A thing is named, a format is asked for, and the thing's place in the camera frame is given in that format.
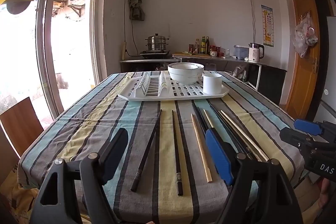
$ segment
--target eye chart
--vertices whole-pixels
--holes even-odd
[[[261,6],[264,45],[274,47],[273,9]]]

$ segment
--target white dish rack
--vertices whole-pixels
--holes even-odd
[[[131,78],[118,96],[128,101],[171,101],[223,97],[229,90],[222,85],[220,94],[203,92],[203,80],[193,85],[182,85],[170,78],[168,71],[160,75],[145,72],[141,77]]]

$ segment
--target plastic storage box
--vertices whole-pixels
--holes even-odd
[[[245,59],[245,57],[249,56],[249,48],[248,46],[239,46],[235,45],[234,55],[238,59]]]

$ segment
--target glass door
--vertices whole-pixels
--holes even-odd
[[[38,0],[0,0],[0,114],[30,97],[43,128],[53,121],[39,76],[35,28]]]
[[[58,114],[95,86],[85,6],[86,0],[46,0],[45,63]]]

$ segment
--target white bowl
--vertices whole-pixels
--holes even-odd
[[[176,75],[198,75],[200,71],[204,71],[204,66],[197,63],[172,63],[168,65],[169,73]]]
[[[185,75],[176,75],[174,73],[169,73],[170,78],[182,85],[192,85],[195,84],[202,78],[202,73],[200,75],[192,75],[192,76],[185,76]]]
[[[197,63],[173,63],[168,65],[170,77],[182,85],[192,85],[202,78],[204,66]]]

